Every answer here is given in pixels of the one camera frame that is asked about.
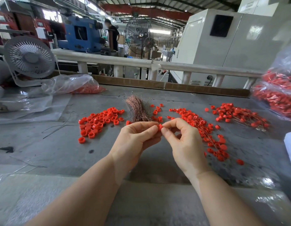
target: white railing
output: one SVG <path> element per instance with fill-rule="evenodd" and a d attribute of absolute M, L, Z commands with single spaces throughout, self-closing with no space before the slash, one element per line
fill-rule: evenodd
<path fill-rule="evenodd" d="M 63 51 L 63 50 L 52 50 L 53 54 L 60 60 L 77 61 L 79 64 L 79 70 L 84 70 L 81 73 L 87 74 L 87 62 L 88 63 L 100 63 L 100 64 L 112 64 L 115 70 L 116 77 L 122 77 L 123 68 L 122 66 L 130 67 L 142 67 L 149 68 L 149 80 L 156 81 L 157 72 L 159 69 L 163 70 L 177 70 L 183 71 L 183 77 L 181 84 L 189 84 L 191 73 L 204 73 L 204 74 L 215 74 L 215 80 L 213 87 L 221 87 L 223 78 L 225 75 L 247 77 L 248 80 L 244 86 L 244 89 L 250 89 L 252 84 L 257 78 L 260 78 L 263 72 L 228 68 L 228 67 L 215 67 L 215 66 L 204 66 L 197 64 L 184 64 L 174 62 L 163 62 L 155 60 L 145 59 L 130 59 L 113 56 L 94 55 L 88 53 L 81 53 L 75 51 Z"/>

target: left hand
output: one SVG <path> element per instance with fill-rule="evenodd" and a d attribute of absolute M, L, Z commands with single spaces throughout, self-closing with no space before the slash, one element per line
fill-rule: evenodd
<path fill-rule="evenodd" d="M 109 153 L 113 159 L 117 183 L 132 170 L 141 153 L 161 140 L 158 122 L 136 122 L 123 127 Z"/>

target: person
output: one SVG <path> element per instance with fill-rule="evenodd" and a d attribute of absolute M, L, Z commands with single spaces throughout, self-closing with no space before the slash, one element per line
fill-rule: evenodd
<path fill-rule="evenodd" d="M 108 29 L 110 30 L 113 30 L 113 49 L 118 51 L 118 40 L 119 40 L 119 37 L 120 37 L 120 34 L 117 30 L 117 28 L 112 25 L 111 21 L 109 19 L 105 19 L 105 25 Z"/>
<path fill-rule="evenodd" d="M 209 167 L 198 129 L 176 118 L 163 124 L 136 122 L 123 127 L 110 153 L 26 225 L 104 225 L 117 190 L 142 152 L 163 135 L 174 160 L 196 190 L 211 226 L 264 225 L 239 195 Z"/>

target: white machine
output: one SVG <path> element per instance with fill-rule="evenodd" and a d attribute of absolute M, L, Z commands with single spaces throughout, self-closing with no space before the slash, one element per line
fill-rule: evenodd
<path fill-rule="evenodd" d="M 242 0 L 238 13 L 208 9 L 189 17 L 172 62 L 266 71 L 291 43 L 288 0 Z M 170 71 L 178 83 L 207 86 L 208 76 Z M 222 88 L 243 88 L 245 77 L 225 76 Z"/>

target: bag of red caps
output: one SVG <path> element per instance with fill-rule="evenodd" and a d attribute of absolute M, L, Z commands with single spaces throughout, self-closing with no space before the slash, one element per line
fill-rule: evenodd
<path fill-rule="evenodd" d="M 291 121 L 291 45 L 277 54 L 271 68 L 251 91 L 279 118 Z"/>

